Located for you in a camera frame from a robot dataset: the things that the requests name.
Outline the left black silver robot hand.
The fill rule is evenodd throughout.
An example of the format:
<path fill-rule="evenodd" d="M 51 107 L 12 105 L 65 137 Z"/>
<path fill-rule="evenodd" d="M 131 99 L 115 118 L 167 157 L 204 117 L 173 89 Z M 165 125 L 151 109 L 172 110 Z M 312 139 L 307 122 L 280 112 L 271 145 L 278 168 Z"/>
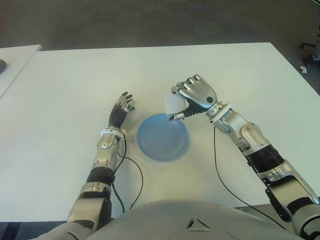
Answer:
<path fill-rule="evenodd" d="M 120 129 L 128 112 L 135 109 L 135 101 L 132 94 L 127 91 L 122 93 L 116 100 L 108 120 L 108 127 Z"/>

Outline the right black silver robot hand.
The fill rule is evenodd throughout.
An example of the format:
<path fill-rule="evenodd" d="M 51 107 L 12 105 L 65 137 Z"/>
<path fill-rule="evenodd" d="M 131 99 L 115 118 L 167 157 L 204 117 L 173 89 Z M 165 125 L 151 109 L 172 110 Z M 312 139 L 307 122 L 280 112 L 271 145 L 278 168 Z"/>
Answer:
<path fill-rule="evenodd" d="M 198 74 L 178 82 L 171 88 L 174 95 L 180 95 L 188 103 L 186 109 L 173 114 L 169 121 L 183 120 L 207 112 L 218 100 L 214 89 Z"/>

